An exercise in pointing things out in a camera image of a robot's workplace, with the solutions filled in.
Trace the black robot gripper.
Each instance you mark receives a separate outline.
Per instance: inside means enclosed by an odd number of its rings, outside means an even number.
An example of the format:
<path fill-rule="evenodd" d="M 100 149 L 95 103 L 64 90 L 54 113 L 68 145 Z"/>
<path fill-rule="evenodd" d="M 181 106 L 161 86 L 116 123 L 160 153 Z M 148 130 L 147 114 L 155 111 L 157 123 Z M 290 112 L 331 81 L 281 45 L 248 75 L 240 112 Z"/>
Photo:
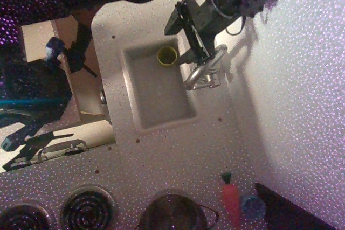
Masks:
<path fill-rule="evenodd" d="M 166 36 L 184 31 L 189 49 L 177 60 L 177 64 L 205 65 L 215 57 L 215 37 L 226 27 L 225 19 L 216 12 L 210 0 L 198 5 L 196 0 L 181 0 L 175 4 L 164 29 Z"/>

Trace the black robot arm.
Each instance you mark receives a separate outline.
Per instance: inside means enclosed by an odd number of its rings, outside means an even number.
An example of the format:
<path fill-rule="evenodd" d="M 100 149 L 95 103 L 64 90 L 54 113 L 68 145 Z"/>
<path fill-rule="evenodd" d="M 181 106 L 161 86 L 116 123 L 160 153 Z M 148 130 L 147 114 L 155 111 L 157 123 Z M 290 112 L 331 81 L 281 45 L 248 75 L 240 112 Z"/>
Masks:
<path fill-rule="evenodd" d="M 164 29 L 166 36 L 184 31 L 189 43 L 177 60 L 181 64 L 204 65 L 215 58 L 215 37 L 238 18 L 246 22 L 268 6 L 270 0 L 205 0 L 198 5 L 196 0 L 181 0 Z"/>

